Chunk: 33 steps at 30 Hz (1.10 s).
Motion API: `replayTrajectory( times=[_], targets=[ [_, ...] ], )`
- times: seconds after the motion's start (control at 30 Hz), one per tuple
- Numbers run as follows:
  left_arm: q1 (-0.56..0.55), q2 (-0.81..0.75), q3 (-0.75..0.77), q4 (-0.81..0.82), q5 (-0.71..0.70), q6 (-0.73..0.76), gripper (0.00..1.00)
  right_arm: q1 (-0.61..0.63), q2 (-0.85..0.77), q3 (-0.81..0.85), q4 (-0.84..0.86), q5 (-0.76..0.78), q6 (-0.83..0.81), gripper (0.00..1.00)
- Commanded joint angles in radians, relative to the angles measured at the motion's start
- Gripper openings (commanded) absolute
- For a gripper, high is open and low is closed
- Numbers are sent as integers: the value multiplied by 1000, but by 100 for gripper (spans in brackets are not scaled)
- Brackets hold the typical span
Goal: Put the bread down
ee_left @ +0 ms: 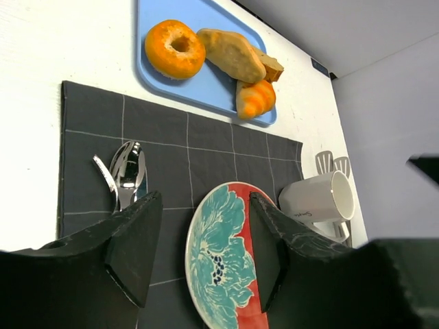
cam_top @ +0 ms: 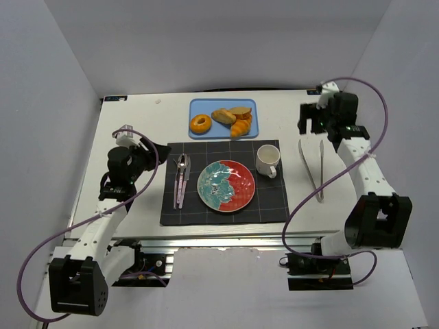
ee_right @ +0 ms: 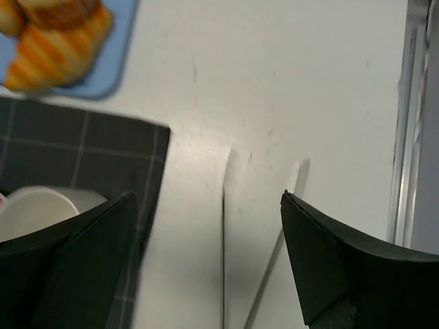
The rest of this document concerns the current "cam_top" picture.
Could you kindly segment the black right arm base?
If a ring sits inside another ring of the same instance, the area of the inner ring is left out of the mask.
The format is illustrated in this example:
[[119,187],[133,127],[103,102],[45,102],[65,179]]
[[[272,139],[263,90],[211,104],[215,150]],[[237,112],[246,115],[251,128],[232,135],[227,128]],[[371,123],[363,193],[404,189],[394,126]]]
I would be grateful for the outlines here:
[[341,291],[353,289],[347,260],[315,259],[287,253],[279,259],[287,270],[290,291]]

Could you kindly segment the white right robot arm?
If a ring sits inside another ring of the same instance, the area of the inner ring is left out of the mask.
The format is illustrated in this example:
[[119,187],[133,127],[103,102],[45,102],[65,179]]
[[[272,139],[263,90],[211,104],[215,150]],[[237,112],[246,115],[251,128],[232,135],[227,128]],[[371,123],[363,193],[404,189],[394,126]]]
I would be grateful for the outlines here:
[[356,124],[358,97],[331,92],[317,103],[300,106],[298,129],[327,134],[353,183],[357,203],[344,228],[322,237],[312,248],[319,256],[347,256],[366,249],[397,249],[401,246],[412,212],[412,202],[389,185],[372,157],[370,136]]

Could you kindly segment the metal tongs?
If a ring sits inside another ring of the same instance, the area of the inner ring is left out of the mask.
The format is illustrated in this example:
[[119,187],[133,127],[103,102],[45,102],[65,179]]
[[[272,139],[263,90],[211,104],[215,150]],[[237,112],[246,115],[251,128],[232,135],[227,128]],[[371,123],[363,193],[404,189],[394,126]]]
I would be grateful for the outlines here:
[[319,143],[319,156],[318,156],[318,169],[315,168],[314,163],[310,163],[307,160],[307,157],[304,153],[302,140],[300,139],[298,142],[298,154],[301,159],[301,162],[305,168],[307,177],[311,184],[313,190],[320,188],[324,184],[324,143],[323,140]]

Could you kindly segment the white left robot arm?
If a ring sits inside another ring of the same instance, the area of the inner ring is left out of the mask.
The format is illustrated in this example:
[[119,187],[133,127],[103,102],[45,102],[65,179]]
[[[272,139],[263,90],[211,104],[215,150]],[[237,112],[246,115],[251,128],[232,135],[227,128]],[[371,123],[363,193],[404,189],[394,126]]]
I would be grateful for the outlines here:
[[52,311],[102,314],[109,287],[136,262],[134,243],[110,246],[137,193],[134,183],[143,172],[163,164],[170,152],[171,147],[149,143],[145,138],[108,152],[108,171],[100,183],[98,218],[86,226],[65,257],[54,258],[49,265]]

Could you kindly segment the orange glazed donut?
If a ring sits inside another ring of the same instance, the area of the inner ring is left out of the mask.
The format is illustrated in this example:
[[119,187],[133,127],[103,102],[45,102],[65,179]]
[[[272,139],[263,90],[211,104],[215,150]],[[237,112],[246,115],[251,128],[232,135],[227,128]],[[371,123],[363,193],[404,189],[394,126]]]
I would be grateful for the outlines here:
[[204,134],[211,129],[212,119],[206,114],[198,114],[189,123],[189,129],[194,134]]

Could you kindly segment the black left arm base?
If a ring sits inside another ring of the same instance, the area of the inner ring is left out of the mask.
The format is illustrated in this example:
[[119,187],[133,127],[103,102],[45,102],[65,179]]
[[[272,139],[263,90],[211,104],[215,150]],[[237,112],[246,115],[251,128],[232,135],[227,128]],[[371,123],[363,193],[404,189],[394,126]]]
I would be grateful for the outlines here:
[[170,271],[167,270],[168,255],[162,252],[148,252],[141,245],[141,242],[135,239],[118,240],[112,246],[107,247],[108,252],[114,247],[129,247],[134,250],[133,265],[122,273],[122,276],[125,276],[125,278],[113,283],[114,287],[164,287],[156,276],[135,275],[135,273],[146,271],[156,274],[165,284],[169,283]]

